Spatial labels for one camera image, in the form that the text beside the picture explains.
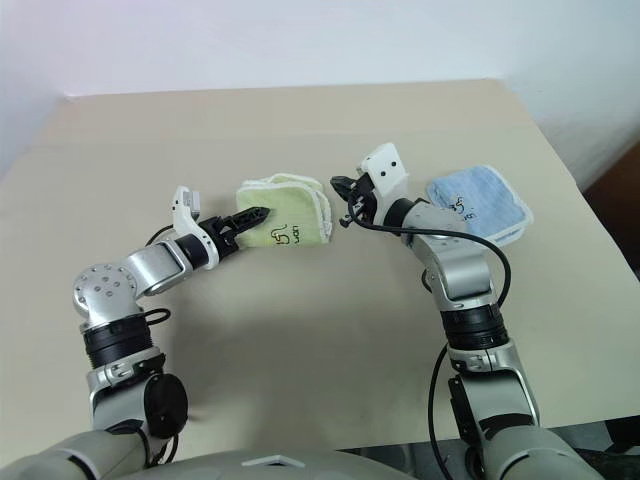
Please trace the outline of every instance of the printed logo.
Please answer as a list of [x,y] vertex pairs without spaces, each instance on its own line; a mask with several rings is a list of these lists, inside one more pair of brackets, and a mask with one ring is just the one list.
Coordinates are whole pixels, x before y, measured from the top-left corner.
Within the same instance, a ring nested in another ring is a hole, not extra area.
[[457,214],[462,215],[462,218],[464,218],[465,220],[470,220],[472,218],[476,218],[476,214],[473,213],[473,212],[464,213],[464,210],[465,210],[464,197],[460,197],[459,196],[456,199],[456,203],[450,204],[449,208],[451,208],[451,210],[453,210]]
[[293,237],[294,244],[300,243],[300,227],[298,225],[292,225],[291,232],[287,231],[290,235],[287,235],[287,233],[284,232],[288,227],[289,224],[285,223],[284,226],[271,230],[271,238],[276,241],[276,245],[288,245],[291,243],[291,237]]

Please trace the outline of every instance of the washcloth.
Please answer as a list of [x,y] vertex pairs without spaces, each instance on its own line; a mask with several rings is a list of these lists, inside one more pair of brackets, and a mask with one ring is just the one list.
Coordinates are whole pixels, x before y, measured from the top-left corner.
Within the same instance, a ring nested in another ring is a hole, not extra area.
[[241,248],[322,245],[331,237],[331,206],[322,184],[311,177],[277,173],[247,180],[236,192],[236,204],[239,210],[270,209],[261,225],[236,237]]
[[533,214],[496,169],[488,165],[436,178],[427,186],[434,205],[450,208],[467,222],[468,232],[503,246],[516,241]]

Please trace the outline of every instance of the black wire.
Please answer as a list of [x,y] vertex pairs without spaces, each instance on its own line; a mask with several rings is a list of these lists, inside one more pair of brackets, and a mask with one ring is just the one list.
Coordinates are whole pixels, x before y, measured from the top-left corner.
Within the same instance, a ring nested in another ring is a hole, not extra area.
[[383,225],[374,225],[372,223],[363,222],[355,215],[353,210],[353,195],[349,197],[347,200],[347,210],[349,212],[349,216],[353,219],[353,221],[360,225],[362,228],[366,228],[367,230],[375,230],[378,232],[388,232],[388,233],[405,233],[405,234],[413,234],[413,235],[440,235],[444,237],[457,237],[464,238],[466,240],[471,240],[472,242],[479,243],[480,245],[484,245],[489,250],[497,255],[497,257],[502,262],[502,267],[504,268],[504,283],[502,284],[502,291],[500,292],[500,296],[498,297],[498,305],[502,306],[507,295],[509,294],[509,288],[511,287],[511,265],[509,265],[509,260],[507,256],[500,250],[499,247],[491,243],[489,240],[485,240],[482,237],[478,237],[476,235],[471,235],[470,233],[465,232],[456,232],[453,230],[437,230],[431,228],[405,228],[405,227],[388,227]]
[[440,471],[442,471],[442,475],[447,480],[453,480],[453,477],[449,473],[447,469],[447,465],[444,463],[442,459],[442,455],[440,454],[440,449],[438,448],[438,441],[436,439],[436,431],[433,426],[433,397],[436,393],[436,382],[438,380],[438,372],[440,371],[440,366],[442,365],[442,360],[444,360],[445,355],[447,354],[447,344],[445,343],[442,350],[438,354],[438,358],[436,359],[436,363],[433,366],[433,373],[431,374],[431,381],[429,382],[429,400],[427,403],[427,426],[429,428],[429,443],[431,443],[431,449],[433,450],[433,456],[436,458],[436,462],[440,467]]
[[149,463],[149,467],[155,467],[156,465],[158,465],[160,463],[160,460],[162,460],[162,457],[164,456],[166,451],[167,451],[167,444],[165,443],[160,449],[160,451],[158,452],[158,454],[155,457],[153,457],[153,460]]
[[158,238],[160,235],[162,235],[164,232],[171,230],[173,228],[173,225],[167,225],[166,227],[162,227],[160,230],[158,230],[156,233],[154,233],[151,238],[147,241],[147,243],[144,244],[145,247],[148,247],[149,245],[151,245],[153,243],[153,241]]
[[142,445],[144,446],[144,468],[149,468],[153,466],[153,461],[155,459],[150,458],[151,457],[151,447],[149,446],[149,439],[147,438],[147,435],[140,429],[136,429],[135,433],[138,434],[138,436],[140,437],[140,440],[142,440]]
[[[374,225],[372,223],[363,222],[355,214],[355,211],[353,209],[353,200],[354,200],[353,197],[354,196],[351,195],[347,199],[347,210],[349,212],[349,216],[357,225],[361,226],[362,228],[366,228],[367,230],[375,230],[379,232],[388,232],[388,233],[400,233],[400,234],[404,233],[404,234],[413,234],[413,235],[441,235],[441,236],[447,236],[447,237],[464,238],[466,240],[471,240],[472,242],[479,243],[480,245],[483,245],[488,249],[490,249],[500,259],[500,261],[502,262],[502,268],[504,268],[504,283],[502,284],[502,291],[500,292],[500,296],[498,297],[498,305],[502,306],[502,304],[507,298],[507,295],[509,294],[509,288],[511,288],[511,265],[509,264],[509,259],[504,254],[504,252],[500,250],[499,247],[497,247],[490,241],[485,240],[482,237],[478,237],[476,235],[471,235],[469,233],[464,233],[464,232],[456,232],[452,230],[438,230],[438,229],[430,229],[430,228],[427,229],[427,228],[388,227],[388,226]],[[424,285],[424,288],[426,288],[429,292],[431,292],[431,287],[427,283],[426,269],[424,272],[422,272],[421,280],[422,280],[422,285]],[[433,450],[433,456],[436,459],[436,463],[438,464],[438,467],[440,467],[440,471],[442,472],[442,475],[444,476],[444,478],[446,480],[453,480],[453,477],[449,473],[449,470],[447,469],[447,466],[444,460],[442,459],[442,454],[440,453],[440,448],[438,448],[438,441],[436,438],[436,432],[433,425],[433,400],[436,392],[436,383],[438,380],[438,373],[440,372],[442,361],[444,360],[444,357],[446,355],[447,355],[447,344],[445,344],[444,347],[442,347],[442,350],[440,350],[440,353],[438,354],[438,358],[436,359],[436,363],[433,366],[433,372],[431,373],[431,381],[429,382],[429,396],[427,401],[427,427],[429,430],[429,442],[431,443],[431,449]]]
[[178,435],[173,436],[173,443],[171,444],[171,451],[169,452],[169,456],[164,461],[165,464],[173,462],[173,459],[176,456],[176,452],[178,451]]
[[427,283],[427,269],[424,269],[424,272],[422,272],[422,276],[420,277],[420,281],[422,282],[422,286],[424,288],[427,289],[427,292],[432,293],[431,292],[431,286]]
[[163,313],[164,315],[153,320],[147,320],[147,325],[157,325],[159,323],[165,322],[169,320],[171,316],[171,310],[168,308],[154,308],[153,310],[149,310],[148,312],[144,312],[144,317],[149,317],[151,315],[155,315],[156,313]]

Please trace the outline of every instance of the table surface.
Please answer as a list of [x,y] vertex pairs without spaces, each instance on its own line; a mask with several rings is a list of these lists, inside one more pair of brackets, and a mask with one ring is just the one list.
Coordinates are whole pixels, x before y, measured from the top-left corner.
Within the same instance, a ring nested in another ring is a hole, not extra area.
[[[640,413],[640,286],[514,95],[491,80],[112,95],[59,105],[0,188],[0,460],[89,428],[89,362],[71,282],[170,222],[175,187],[203,215],[235,211],[245,179],[332,175],[396,144],[412,196],[433,177],[496,167],[536,220],[505,248],[503,313],[546,426]],[[498,263],[491,259],[495,281]],[[179,457],[254,446],[426,439],[444,343],[421,266],[391,235],[337,227],[327,246],[244,251],[147,306],[185,383]],[[457,435],[441,373],[440,437]]]

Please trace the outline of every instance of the black round part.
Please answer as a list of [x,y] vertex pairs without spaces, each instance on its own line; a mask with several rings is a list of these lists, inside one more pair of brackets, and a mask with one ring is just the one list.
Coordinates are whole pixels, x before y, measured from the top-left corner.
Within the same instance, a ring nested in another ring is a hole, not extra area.
[[440,312],[447,340],[456,350],[483,350],[509,341],[498,305]]
[[142,315],[110,322],[83,334],[84,345],[93,368],[153,347],[151,331]]
[[149,433],[158,438],[171,438],[187,423],[188,400],[182,382],[175,375],[151,377],[144,390],[144,411]]
[[393,202],[384,217],[384,226],[401,227],[404,222],[404,217],[407,216],[407,213],[409,213],[409,210],[411,210],[414,205],[415,203],[408,198],[400,198]]
[[180,237],[176,243],[185,254],[193,269],[200,268],[209,262],[209,255],[198,237],[192,233]]

